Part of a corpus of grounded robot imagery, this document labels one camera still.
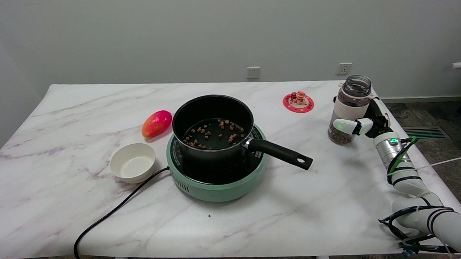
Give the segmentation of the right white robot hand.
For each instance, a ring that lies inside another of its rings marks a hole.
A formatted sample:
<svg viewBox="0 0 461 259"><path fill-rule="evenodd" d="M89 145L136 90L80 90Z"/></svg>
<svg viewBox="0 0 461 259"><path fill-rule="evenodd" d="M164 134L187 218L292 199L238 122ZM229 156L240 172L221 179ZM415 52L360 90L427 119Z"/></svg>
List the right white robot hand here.
<svg viewBox="0 0 461 259"><path fill-rule="evenodd" d="M345 134L365 135L369 138L376 138L381 134L390 133L390 118L386 112L386 106L380 98L373 98L366 109L365 115L356 120L335 119L332 126Z"/></svg>

